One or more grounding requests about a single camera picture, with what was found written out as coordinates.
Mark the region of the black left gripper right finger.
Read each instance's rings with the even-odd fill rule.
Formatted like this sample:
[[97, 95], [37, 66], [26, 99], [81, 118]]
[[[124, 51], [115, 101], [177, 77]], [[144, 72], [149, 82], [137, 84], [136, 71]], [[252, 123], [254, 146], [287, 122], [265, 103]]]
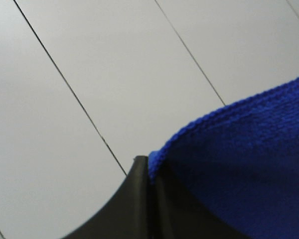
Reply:
[[247, 239], [210, 213], [163, 164], [154, 180], [155, 239]]

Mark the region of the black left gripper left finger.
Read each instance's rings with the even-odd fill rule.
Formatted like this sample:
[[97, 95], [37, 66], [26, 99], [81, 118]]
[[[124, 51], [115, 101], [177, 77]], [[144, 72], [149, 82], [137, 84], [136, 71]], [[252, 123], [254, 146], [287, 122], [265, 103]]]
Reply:
[[112, 198], [66, 239], [150, 239], [148, 157], [137, 156]]

